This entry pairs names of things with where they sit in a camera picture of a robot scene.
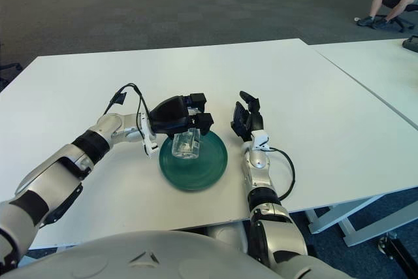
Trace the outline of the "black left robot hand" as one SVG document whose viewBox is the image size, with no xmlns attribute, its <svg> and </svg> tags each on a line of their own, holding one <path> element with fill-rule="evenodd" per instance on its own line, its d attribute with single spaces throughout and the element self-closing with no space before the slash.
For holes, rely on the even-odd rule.
<svg viewBox="0 0 418 279">
<path fill-rule="evenodd" d="M 171 97 L 150 111 L 148 117 L 151 129 L 154 133 L 166 134 L 170 138 L 190 129 L 199 129 L 201 135 L 206 135 L 214 121 L 210 113 L 204 112 L 205 104 L 203 93 Z"/>
</svg>

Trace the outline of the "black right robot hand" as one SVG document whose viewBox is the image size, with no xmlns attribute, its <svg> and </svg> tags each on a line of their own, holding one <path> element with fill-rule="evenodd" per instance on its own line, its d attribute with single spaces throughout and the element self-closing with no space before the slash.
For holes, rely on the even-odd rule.
<svg viewBox="0 0 418 279">
<path fill-rule="evenodd" d="M 259 99 L 240 91 L 242 100 L 247 104 L 247 109 L 242 103 L 236 102 L 231 128 L 244 142 L 251 140 L 251 132 L 264 129 L 263 117 L 261 116 Z"/>
</svg>

